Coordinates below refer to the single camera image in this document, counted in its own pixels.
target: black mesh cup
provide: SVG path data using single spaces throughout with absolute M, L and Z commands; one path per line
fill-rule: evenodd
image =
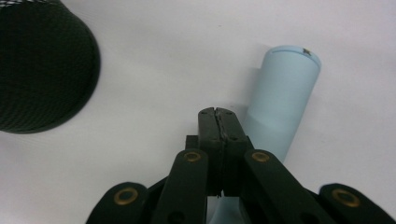
M 0 1 L 0 130 L 38 133 L 72 118 L 99 64 L 92 33 L 60 1 Z

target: black mesh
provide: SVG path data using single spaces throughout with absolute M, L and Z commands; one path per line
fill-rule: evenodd
M 0 7 L 0 130 L 35 133 L 76 114 L 91 96 L 99 53 L 59 1 Z

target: cylindrical object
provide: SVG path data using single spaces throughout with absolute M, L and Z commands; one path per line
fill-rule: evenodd
M 243 124 L 253 146 L 285 160 L 320 71 L 319 58 L 307 49 L 270 49 Z
M 46 131 L 73 117 L 99 77 L 88 27 L 59 0 L 0 3 L 0 130 Z

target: brass screw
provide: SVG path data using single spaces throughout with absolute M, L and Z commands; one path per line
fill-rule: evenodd
M 125 193 L 128 193 L 129 195 L 127 197 L 122 197 L 122 194 Z M 118 205 L 127 205 L 134 202 L 138 195 L 139 193 L 134 188 L 121 189 L 119 192 L 116 193 L 116 195 L 114 195 L 114 203 Z
M 266 162 L 270 160 L 270 157 L 263 152 L 255 152 L 251 155 L 251 157 L 253 158 L 253 160 L 260 162 Z
M 359 207 L 361 200 L 349 191 L 344 189 L 334 189 L 332 191 L 332 197 L 339 203 L 348 207 Z
M 188 152 L 184 154 L 184 159 L 186 161 L 195 162 L 201 159 L 201 155 L 197 152 Z

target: blue cylinder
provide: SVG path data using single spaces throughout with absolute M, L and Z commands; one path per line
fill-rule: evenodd
M 280 46 L 265 54 L 243 123 L 255 148 L 285 160 L 320 67 L 319 58 L 300 47 Z

